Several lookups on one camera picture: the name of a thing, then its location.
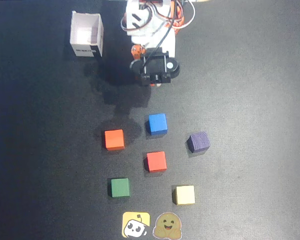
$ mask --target cartoon face sticker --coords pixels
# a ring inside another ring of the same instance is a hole
[[[124,235],[126,235],[128,238],[130,237],[139,238],[141,236],[145,236],[146,234],[147,234],[146,225],[136,220],[128,221],[128,223],[124,228]]]
[[[148,233],[150,215],[147,212],[125,212],[122,216],[122,236],[140,238]]]
[[[172,212],[161,214],[155,222],[153,236],[157,239],[181,239],[182,232],[180,218]]]

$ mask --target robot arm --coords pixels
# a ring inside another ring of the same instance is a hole
[[[192,22],[194,15],[195,11],[192,19],[184,24],[180,0],[127,1],[121,27],[134,44],[130,69],[143,85],[170,83],[179,75],[180,67],[174,59],[176,34]]]

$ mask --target white robot body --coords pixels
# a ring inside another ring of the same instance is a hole
[[[167,17],[171,15],[171,0],[162,0],[162,3],[154,3],[157,11]],[[148,8],[142,9],[139,0],[128,0],[126,5],[126,27],[128,29],[136,29],[127,31],[127,34],[131,36],[133,44],[140,44],[144,48],[156,48],[161,39],[167,33],[166,27],[167,21],[152,15],[150,22],[143,26],[151,17],[151,12]],[[171,29],[160,46],[162,52],[169,53],[169,57],[175,57],[176,51],[176,35],[175,31]]]

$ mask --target blue cube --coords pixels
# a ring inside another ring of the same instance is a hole
[[[149,115],[151,135],[161,135],[168,132],[166,115],[164,113]]]

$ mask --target orange cube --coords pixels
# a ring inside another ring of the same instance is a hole
[[[105,147],[108,151],[125,149],[124,131],[122,129],[105,131]]]

